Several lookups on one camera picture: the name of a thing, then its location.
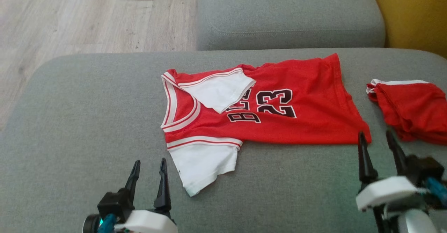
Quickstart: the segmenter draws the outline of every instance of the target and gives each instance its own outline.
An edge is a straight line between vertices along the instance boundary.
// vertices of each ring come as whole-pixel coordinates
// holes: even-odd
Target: gray sofa
[[[199,50],[383,47],[375,0],[198,0]]]
[[[447,61],[440,56],[383,48],[65,56],[35,72],[1,133],[1,231],[80,232],[102,195],[122,187],[138,159],[134,204],[151,208],[166,157],[171,214],[180,233],[377,232],[372,212],[356,208],[356,145],[247,142],[236,171],[189,197],[160,129],[166,104],[160,75],[167,69],[194,73],[332,53],[340,56],[345,88],[370,126],[375,167],[381,176],[395,175],[386,125],[365,84],[420,79],[447,91]],[[403,147],[447,166],[446,147],[422,141]],[[447,227],[445,214],[431,217]]]

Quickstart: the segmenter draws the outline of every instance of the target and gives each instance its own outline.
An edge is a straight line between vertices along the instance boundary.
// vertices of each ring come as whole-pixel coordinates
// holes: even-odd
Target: gray cushion
[[[151,208],[162,157],[181,233],[377,232],[372,212],[356,208],[356,145],[247,142],[236,171],[190,198],[160,129],[166,110],[160,75],[167,69],[193,73],[335,52],[345,87],[371,128],[372,161],[381,176],[396,174],[382,113],[365,84],[420,79],[447,91],[447,61],[440,56],[372,48],[66,56],[35,72],[1,134],[2,232],[79,232],[102,195],[125,184],[137,159],[142,169],[134,204]],[[404,149],[447,166],[446,147],[417,141]]]
[[[375,0],[198,0],[199,50],[383,47]]]

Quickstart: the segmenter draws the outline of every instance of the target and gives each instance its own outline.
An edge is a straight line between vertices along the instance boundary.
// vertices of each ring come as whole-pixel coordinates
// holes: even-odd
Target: folded red garment
[[[422,80],[372,80],[367,94],[402,140],[447,145],[446,95],[436,85]]]

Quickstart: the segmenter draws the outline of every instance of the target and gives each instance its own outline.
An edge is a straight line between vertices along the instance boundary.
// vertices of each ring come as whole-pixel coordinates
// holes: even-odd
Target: clothing
[[[161,128],[191,196],[234,170],[245,140],[357,144],[363,131],[371,142],[336,54],[197,74],[171,69],[162,78],[168,108]]]
[[[422,80],[374,79],[367,84],[367,94],[403,141],[422,139],[447,145],[446,95],[436,85]]]

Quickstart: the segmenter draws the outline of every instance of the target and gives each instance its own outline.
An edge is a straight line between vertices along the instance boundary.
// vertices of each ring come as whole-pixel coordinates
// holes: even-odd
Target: red jersey
[[[234,170],[245,140],[357,144],[363,131],[371,142],[336,54],[197,74],[171,69],[162,78],[168,108],[161,128],[190,195]]]

